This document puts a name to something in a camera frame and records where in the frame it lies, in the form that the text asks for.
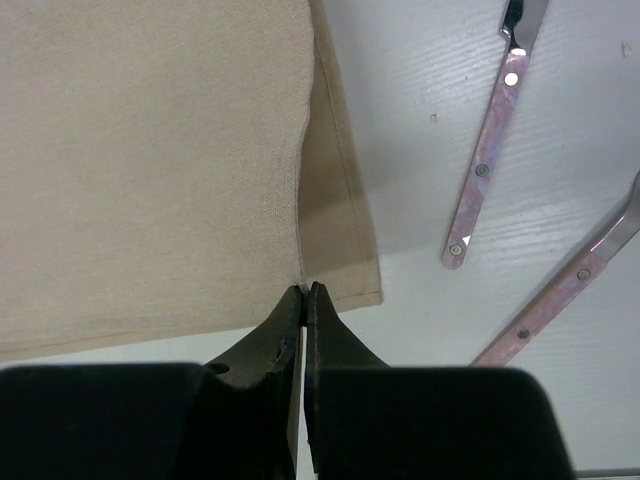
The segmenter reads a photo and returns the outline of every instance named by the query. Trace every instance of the black robotic claw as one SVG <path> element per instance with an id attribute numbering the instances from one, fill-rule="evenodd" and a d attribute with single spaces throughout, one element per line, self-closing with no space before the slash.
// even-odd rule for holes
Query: black robotic claw
<path id="1" fill-rule="evenodd" d="M 324 285 L 290 287 L 205 365 L 16 367 L 0 373 L 0 478 L 296 477 L 304 406 L 333 479 L 570 479 L 541 388 L 513 369 L 391 368 Z"/>

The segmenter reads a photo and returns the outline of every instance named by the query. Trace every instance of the knife handle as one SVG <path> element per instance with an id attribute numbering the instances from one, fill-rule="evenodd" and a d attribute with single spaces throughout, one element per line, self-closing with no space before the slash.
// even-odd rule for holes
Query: knife handle
<path id="1" fill-rule="evenodd" d="M 467 253 L 528 65 L 529 56 L 518 48 L 508 50 L 502 60 L 442 255 L 442 263 L 452 270 Z"/>
<path id="2" fill-rule="evenodd" d="M 589 251 L 581 255 L 523 310 L 516 320 L 473 362 L 473 365 L 506 365 L 607 266 L 607 261 Z"/>

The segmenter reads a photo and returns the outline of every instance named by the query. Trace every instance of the knife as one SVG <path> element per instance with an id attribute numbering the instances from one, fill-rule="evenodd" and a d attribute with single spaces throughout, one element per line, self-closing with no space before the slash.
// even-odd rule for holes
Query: knife
<path id="1" fill-rule="evenodd" d="M 467 254 L 548 3 L 549 0 L 511 0 L 507 7 L 501 30 L 509 39 L 509 47 L 442 254 L 442 263 L 450 269 L 459 268 Z"/>
<path id="2" fill-rule="evenodd" d="M 640 172 L 622 208 L 473 362 L 504 366 L 605 269 L 640 231 Z"/>

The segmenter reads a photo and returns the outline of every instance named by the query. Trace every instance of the fabric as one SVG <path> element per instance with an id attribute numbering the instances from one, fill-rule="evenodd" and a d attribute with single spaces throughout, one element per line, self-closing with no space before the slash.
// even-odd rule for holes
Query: fabric
<path id="1" fill-rule="evenodd" d="M 344 105 L 334 123 L 319 99 L 337 77 L 315 76 L 301 188 L 343 174 L 326 198 L 301 193 L 298 231 L 316 68 L 305 0 L 2 11 L 0 359 L 255 325 L 316 277 L 343 308 L 378 301 L 350 138 L 335 140 Z"/>

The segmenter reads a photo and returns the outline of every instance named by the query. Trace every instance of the white surface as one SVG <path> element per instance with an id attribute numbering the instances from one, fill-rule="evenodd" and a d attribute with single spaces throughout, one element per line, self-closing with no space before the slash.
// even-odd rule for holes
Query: white surface
<path id="1" fill-rule="evenodd" d="M 551 0 L 458 271 L 440 254 L 504 53 L 505 2 L 325 3 L 385 294 L 343 319 L 393 365 L 467 364 L 640 169 L 640 2 Z M 512 362 L 545 386 L 578 469 L 640 466 L 639 252 L 636 237 Z M 246 332 L 46 361 L 206 361 Z M 300 478 L 313 478 L 307 457 Z"/>

